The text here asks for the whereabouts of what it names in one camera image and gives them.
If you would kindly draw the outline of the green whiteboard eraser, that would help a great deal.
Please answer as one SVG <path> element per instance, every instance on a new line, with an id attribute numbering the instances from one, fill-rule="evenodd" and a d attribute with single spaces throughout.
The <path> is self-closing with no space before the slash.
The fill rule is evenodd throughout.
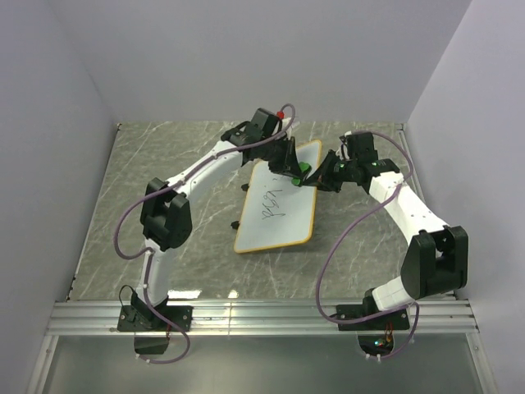
<path id="1" fill-rule="evenodd" d="M 311 172 L 311 169 L 312 167 L 309 163 L 300 162 L 298 168 L 293 172 L 291 183 L 294 186 L 301 186 L 308 178 L 308 174 Z"/>

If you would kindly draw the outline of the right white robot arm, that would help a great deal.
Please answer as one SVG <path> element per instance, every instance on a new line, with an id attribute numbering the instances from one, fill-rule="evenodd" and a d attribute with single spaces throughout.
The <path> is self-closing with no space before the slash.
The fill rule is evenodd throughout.
<path id="1" fill-rule="evenodd" d="M 329 151 L 320 167 L 302 184 L 321 191 L 340 192 L 354 183 L 377 202 L 374 213 L 385 210 L 402 232 L 408 249 L 399 275 L 363 297 L 358 318 L 323 318 L 342 325 L 366 323 L 380 328 L 391 313 L 417 300 L 466 286 L 468 281 L 468 234 L 437 217 L 409 186 L 414 173 L 403 174 L 390 159 L 380 158 L 374 145 L 376 131 L 347 132 L 341 146 Z"/>

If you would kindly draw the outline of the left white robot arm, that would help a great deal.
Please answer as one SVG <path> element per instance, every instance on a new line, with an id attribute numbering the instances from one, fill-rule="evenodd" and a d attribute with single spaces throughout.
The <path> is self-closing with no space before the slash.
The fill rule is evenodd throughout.
<path id="1" fill-rule="evenodd" d="M 291 136 L 295 108 L 289 103 L 282 107 L 287 108 L 291 110 L 289 117 L 282 110 L 274 113 L 257 109 L 250 120 L 226 130 L 212 149 L 189 168 L 165 181 L 155 178 L 148 183 L 140 201 L 145 257 L 136 291 L 143 303 L 136 318 L 146 329 L 156 330 L 165 323 L 162 305 L 168 298 L 166 269 L 193 230 L 191 208 L 204 192 L 255 160 L 264 161 L 270 172 L 289 177 L 295 184 L 306 180 L 311 166 L 297 159 Z"/>

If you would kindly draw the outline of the yellow framed whiteboard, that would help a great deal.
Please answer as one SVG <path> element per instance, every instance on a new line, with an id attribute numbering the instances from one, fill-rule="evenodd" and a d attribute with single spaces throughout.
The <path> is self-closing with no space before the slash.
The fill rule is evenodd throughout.
<path id="1" fill-rule="evenodd" d="M 234 242 L 237 254 L 302 245 L 313 235 L 317 189 L 253 166 Z"/>

